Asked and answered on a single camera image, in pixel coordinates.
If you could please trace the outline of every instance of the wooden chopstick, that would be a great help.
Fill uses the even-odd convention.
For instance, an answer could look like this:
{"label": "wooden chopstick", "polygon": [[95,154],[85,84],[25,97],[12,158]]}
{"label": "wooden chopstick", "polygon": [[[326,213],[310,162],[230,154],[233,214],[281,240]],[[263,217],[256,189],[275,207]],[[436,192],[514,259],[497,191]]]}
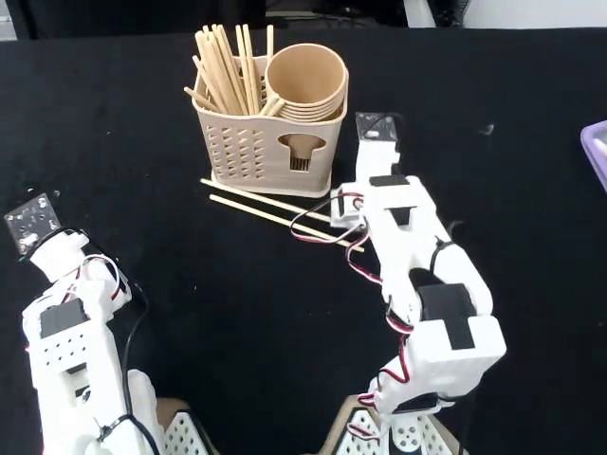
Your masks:
{"label": "wooden chopstick", "polygon": [[250,41],[250,34],[248,33],[248,25],[243,25],[243,36],[245,38],[245,52],[247,55],[247,66],[248,66],[248,78],[251,87],[251,97],[253,98],[253,112],[252,114],[259,114],[259,78],[257,77],[257,66],[253,61],[253,46]]}
{"label": "wooden chopstick", "polygon": [[272,60],[272,57],[274,56],[274,26],[267,26],[267,30],[266,30],[266,42],[267,42],[267,51],[266,51],[266,57],[267,57],[267,64],[269,64],[269,61]]}
{"label": "wooden chopstick", "polygon": [[221,114],[227,114],[228,109],[226,108],[226,105],[224,104],[223,100],[221,99],[221,96],[219,95],[219,91],[215,87],[211,76],[209,74],[207,74],[207,71],[203,67],[203,65],[200,62],[200,60],[198,59],[198,57],[196,57],[195,55],[192,55],[192,60],[193,60],[193,64],[195,64],[196,68],[198,69],[198,74],[200,75],[200,78],[205,83],[205,85],[207,85],[207,88],[211,92],[212,99],[217,103],[217,106],[219,107],[219,112]]}
{"label": "wooden chopstick", "polygon": [[[250,213],[251,215],[259,216],[260,218],[265,218],[269,221],[273,221],[274,223],[278,223],[279,225],[291,226],[291,222],[289,220],[286,220],[285,218],[281,218],[280,216],[272,215],[271,213],[266,213],[264,211],[254,209],[253,207],[245,206],[244,204],[239,204],[238,202],[231,201],[229,199],[226,199],[225,197],[217,196],[216,194],[209,194],[209,199],[214,202],[218,202],[219,204],[224,204],[225,206],[232,207],[233,209],[239,209],[241,211],[245,211],[246,213]],[[306,234],[316,235],[317,237],[320,237],[324,240],[336,240],[336,237],[329,234],[325,234],[324,232],[320,232],[319,230],[313,229],[312,227],[299,225],[296,223],[293,225],[293,228],[300,230],[301,232],[305,232]],[[344,246],[346,248],[351,245],[351,243],[347,240],[339,240],[336,242],[336,244]],[[360,253],[364,252],[364,249],[360,246],[355,246],[354,250]]]}
{"label": "wooden chopstick", "polygon": [[230,77],[227,74],[228,70],[223,65],[215,36],[212,33],[208,36],[209,40],[205,43],[205,69],[208,73],[212,74],[213,80],[217,83],[219,93],[221,94],[226,107],[228,107],[228,113],[239,115],[240,108],[238,107],[238,100],[231,88]]}
{"label": "wooden chopstick", "polygon": [[234,64],[234,59],[231,55],[230,42],[228,41],[228,36],[226,36],[226,31],[223,26],[212,26],[212,31],[215,34],[215,38],[217,39],[217,44],[219,45],[219,50],[224,58],[224,64],[228,69],[228,74],[230,76],[230,81],[232,85],[232,89],[236,98],[238,100],[238,106],[240,107],[240,111],[242,114],[246,114],[247,102],[245,101],[245,94],[243,92],[242,86],[240,84],[240,78],[238,77],[238,71],[236,70],[236,66]]}
{"label": "wooden chopstick", "polygon": [[282,98],[278,99],[272,106],[270,106],[270,108],[267,111],[267,116],[268,117],[274,117],[276,114],[279,113],[279,111],[283,108],[283,106],[285,105],[285,100],[283,100]]}
{"label": "wooden chopstick", "polygon": [[[244,190],[238,190],[237,188],[232,188],[227,185],[222,185],[221,183],[213,182],[207,178],[201,178],[200,183],[207,185],[209,187],[215,188],[217,190],[223,190],[227,192],[231,192],[232,194],[237,194],[242,197],[246,197],[248,199],[252,199],[253,201],[262,202],[264,204],[268,204],[273,207],[278,207],[279,209],[284,209],[288,211],[292,211],[293,213],[304,213],[305,209],[301,207],[293,206],[291,204],[287,204],[286,202],[277,201],[275,199],[270,199],[269,197],[261,196],[259,194],[255,194],[253,192],[248,192]],[[309,218],[314,218],[315,220],[324,221],[325,223],[331,223],[331,217],[327,215],[323,215],[322,213],[317,213],[315,211],[310,211],[306,214]]]}
{"label": "wooden chopstick", "polygon": [[247,52],[245,51],[245,41],[243,40],[243,32],[240,26],[236,26],[236,42],[238,43],[238,58],[243,72],[243,81],[245,83],[245,93],[247,94],[248,114],[253,113],[253,97],[250,88],[250,80],[248,76]]}
{"label": "wooden chopstick", "polygon": [[190,87],[183,87],[183,91],[190,95],[192,98],[194,98],[197,102],[202,104],[205,109],[209,109],[213,112],[219,112],[219,108],[217,106],[215,106],[212,102],[208,101],[199,93],[194,92]]}
{"label": "wooden chopstick", "polygon": [[270,108],[274,106],[274,104],[278,102],[278,97],[276,95],[272,95],[267,101],[266,101],[266,105],[263,107],[263,109],[259,112],[260,116],[267,116],[267,113],[269,112]]}

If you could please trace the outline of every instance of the white wall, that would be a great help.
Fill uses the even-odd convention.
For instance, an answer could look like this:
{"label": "white wall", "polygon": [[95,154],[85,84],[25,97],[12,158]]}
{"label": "white wall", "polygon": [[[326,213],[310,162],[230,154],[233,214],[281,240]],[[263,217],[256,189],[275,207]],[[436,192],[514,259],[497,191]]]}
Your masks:
{"label": "white wall", "polygon": [[607,27],[607,0],[470,0],[464,27]]}
{"label": "white wall", "polygon": [[14,40],[15,30],[10,20],[6,0],[0,0],[0,41]]}

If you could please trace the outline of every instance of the paper cup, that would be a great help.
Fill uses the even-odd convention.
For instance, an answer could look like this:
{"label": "paper cup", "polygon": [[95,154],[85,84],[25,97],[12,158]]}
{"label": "paper cup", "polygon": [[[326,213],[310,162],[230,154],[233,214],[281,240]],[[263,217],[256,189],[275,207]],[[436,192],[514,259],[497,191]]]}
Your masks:
{"label": "paper cup", "polygon": [[341,57],[323,45],[292,45],[276,53],[266,68],[268,95],[285,107],[302,111],[323,108],[343,97],[347,69]]}

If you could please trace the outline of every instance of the perforated metal base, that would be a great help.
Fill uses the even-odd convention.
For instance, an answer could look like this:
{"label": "perforated metal base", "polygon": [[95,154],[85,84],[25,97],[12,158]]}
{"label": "perforated metal base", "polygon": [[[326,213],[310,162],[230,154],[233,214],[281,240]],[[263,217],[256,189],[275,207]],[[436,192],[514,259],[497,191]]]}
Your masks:
{"label": "perforated metal base", "polygon": [[165,431],[164,454],[211,455],[187,412],[178,412]]}
{"label": "perforated metal base", "polygon": [[396,417],[392,423],[392,441],[401,452],[423,455],[451,455],[438,429],[425,415]]}
{"label": "perforated metal base", "polygon": [[[348,423],[355,424],[379,435],[379,428],[365,409],[355,410]],[[387,455],[390,452],[389,438],[396,451],[419,455],[452,455],[436,426],[425,415],[395,417],[390,434],[382,438],[382,448],[377,441],[362,441],[344,430],[337,445],[336,455]]]}

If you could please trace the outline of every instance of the cup rim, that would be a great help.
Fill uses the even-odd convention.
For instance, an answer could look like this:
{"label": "cup rim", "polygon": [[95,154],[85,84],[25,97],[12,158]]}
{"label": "cup rim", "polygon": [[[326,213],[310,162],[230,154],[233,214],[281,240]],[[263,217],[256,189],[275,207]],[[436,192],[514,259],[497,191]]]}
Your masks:
{"label": "cup rim", "polygon": [[[324,100],[320,100],[320,101],[315,101],[315,102],[295,102],[295,101],[289,101],[284,99],[283,97],[281,97],[278,93],[276,93],[275,90],[272,89],[272,86],[269,82],[269,77],[268,72],[269,69],[272,67],[272,63],[275,62],[275,59],[282,53],[293,49],[294,47],[316,47],[319,49],[322,49],[324,51],[328,51],[330,54],[332,54],[336,60],[340,63],[341,66],[341,81],[340,81],[340,85],[337,88],[337,90],[335,90],[331,95],[329,95],[328,97],[326,97]],[[348,69],[343,61],[343,59],[341,58],[340,54],[338,54],[335,50],[331,49],[330,47],[327,47],[326,45],[318,45],[316,43],[297,43],[296,45],[290,45],[287,46],[281,50],[279,50],[278,52],[276,52],[276,54],[274,54],[274,56],[272,57],[272,59],[269,61],[269,63],[266,66],[266,71],[264,73],[265,77],[266,77],[266,91],[268,93],[268,95],[270,94],[275,94],[277,96],[279,96],[279,98],[281,98],[282,100],[285,101],[285,106],[289,105],[292,107],[299,107],[299,108],[314,108],[314,107],[320,107],[323,106],[324,104],[327,104],[328,102],[330,102],[333,98],[335,98],[336,96],[339,95],[339,93],[344,91],[345,88],[345,84],[346,81],[348,79]]]}

